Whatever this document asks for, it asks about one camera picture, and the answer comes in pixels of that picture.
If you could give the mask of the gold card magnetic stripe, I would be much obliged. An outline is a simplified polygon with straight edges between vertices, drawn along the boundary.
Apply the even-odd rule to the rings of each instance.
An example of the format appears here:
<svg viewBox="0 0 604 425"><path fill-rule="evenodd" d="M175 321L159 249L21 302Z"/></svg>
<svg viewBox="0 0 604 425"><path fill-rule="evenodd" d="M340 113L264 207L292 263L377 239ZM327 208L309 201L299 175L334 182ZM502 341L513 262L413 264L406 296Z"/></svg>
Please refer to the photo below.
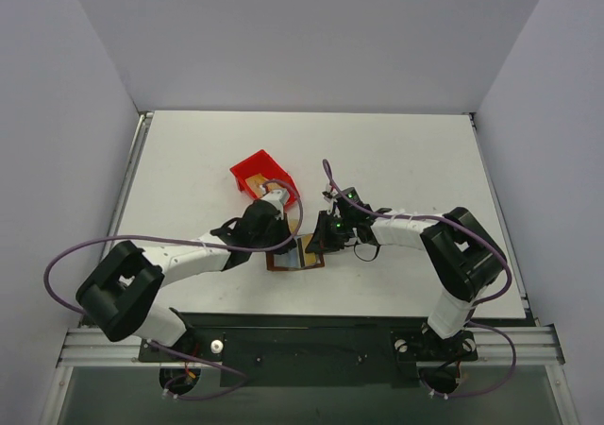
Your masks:
<svg viewBox="0 0 604 425"><path fill-rule="evenodd" d="M297 238L297 250L300 269L313 269L322 267L324 265L323 259L319 254L307 251L311 239L311 234L301 235Z"/></svg>

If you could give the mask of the brown leather card holder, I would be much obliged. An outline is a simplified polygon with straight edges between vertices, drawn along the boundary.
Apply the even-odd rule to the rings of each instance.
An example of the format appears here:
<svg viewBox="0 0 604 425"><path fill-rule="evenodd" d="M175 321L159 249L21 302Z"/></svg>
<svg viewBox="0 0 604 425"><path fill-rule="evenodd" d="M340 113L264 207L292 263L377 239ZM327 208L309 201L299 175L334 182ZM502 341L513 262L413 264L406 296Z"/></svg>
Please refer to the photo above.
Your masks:
<svg viewBox="0 0 604 425"><path fill-rule="evenodd" d="M322 254L306 252L311 238L311 234L299 235L295 238L296 248L292 248L284 254L268 253L266 269L272 272L286 272L323 268L325 259Z"/></svg>

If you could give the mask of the gold card with chip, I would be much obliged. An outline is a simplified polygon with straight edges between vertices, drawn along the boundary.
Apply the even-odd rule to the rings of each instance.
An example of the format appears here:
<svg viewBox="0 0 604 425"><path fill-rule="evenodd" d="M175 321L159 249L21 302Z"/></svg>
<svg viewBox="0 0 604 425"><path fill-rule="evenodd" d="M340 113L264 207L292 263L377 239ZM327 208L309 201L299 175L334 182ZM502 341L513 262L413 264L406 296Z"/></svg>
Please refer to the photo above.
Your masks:
<svg viewBox="0 0 604 425"><path fill-rule="evenodd" d="M289 226L289 230L291 232L291 234L293 235L297 235L299 232L299 224L300 224L300 220L299 219L290 219L288 221L288 226Z"/></svg>

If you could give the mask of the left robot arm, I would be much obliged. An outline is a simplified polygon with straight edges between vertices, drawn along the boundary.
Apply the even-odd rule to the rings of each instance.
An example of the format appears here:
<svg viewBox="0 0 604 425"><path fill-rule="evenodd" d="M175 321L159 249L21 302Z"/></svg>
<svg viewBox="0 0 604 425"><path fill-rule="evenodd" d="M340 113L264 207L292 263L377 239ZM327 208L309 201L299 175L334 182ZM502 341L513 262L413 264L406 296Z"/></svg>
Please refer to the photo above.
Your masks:
<svg viewBox="0 0 604 425"><path fill-rule="evenodd" d="M176 310L156 302L161 287L206 272L222 272L249 260L255 249L294 242L283 205L258 199L243 215L195 239L191 246L138 247L123 241L84 280L76 301L111 342L135 335L154 340L171 359L193 352L194 338Z"/></svg>

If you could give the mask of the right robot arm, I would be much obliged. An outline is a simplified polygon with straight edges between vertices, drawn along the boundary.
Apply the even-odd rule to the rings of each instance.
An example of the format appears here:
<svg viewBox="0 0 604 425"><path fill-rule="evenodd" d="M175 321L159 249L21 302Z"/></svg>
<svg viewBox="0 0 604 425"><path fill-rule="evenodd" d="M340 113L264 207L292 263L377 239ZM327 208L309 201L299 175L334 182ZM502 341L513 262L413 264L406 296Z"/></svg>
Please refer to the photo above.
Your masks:
<svg viewBox="0 0 604 425"><path fill-rule="evenodd" d="M323 196L329 206L318 214L308 253L332 253L349 245L407 247L427 253L443 292L428 316L421 344L433 358L446 356L484 291L505 270L501 248L463 207L420 219L391 208L374 210L353 187L341 192L329 188Z"/></svg>

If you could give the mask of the gold cards in bin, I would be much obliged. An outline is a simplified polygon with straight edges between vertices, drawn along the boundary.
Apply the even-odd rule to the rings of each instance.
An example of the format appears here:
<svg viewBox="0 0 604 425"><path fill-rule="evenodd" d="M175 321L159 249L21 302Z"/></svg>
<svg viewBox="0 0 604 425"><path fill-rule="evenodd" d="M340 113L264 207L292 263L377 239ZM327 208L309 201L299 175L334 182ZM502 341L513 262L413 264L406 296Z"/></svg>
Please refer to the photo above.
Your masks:
<svg viewBox="0 0 604 425"><path fill-rule="evenodd" d="M267 178L262 174L256 174L246 179L246 184L256 195L262 196L266 193L265 183Z"/></svg>

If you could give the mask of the red plastic bin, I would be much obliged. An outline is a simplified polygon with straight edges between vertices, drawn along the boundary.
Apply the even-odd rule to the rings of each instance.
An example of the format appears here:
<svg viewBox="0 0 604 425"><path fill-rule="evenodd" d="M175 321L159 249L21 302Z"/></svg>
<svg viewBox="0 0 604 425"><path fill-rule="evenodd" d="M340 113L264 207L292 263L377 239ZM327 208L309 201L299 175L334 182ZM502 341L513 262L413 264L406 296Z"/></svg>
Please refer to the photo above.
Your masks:
<svg viewBox="0 0 604 425"><path fill-rule="evenodd" d="M255 200L261 197L261 195L256 195L253 191L251 191L246 184L246 179L256 174L264 175L267 180L278 179L283 181L298 193L297 186L295 185L294 179L291 177L291 175L263 149L231 166L229 171L235 178L238 190L250 200Z"/></svg>

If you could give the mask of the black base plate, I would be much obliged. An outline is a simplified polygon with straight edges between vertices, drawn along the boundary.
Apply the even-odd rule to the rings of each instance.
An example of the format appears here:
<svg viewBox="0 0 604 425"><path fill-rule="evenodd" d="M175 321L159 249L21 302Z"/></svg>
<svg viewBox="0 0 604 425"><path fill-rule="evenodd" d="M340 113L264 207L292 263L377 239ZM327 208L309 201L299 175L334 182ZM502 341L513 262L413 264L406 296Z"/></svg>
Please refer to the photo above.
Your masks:
<svg viewBox="0 0 604 425"><path fill-rule="evenodd" d="M478 358L473 333L443 340L418 317L183 316L190 330L174 349L227 366L223 387L414 387L421 363L451 374Z"/></svg>

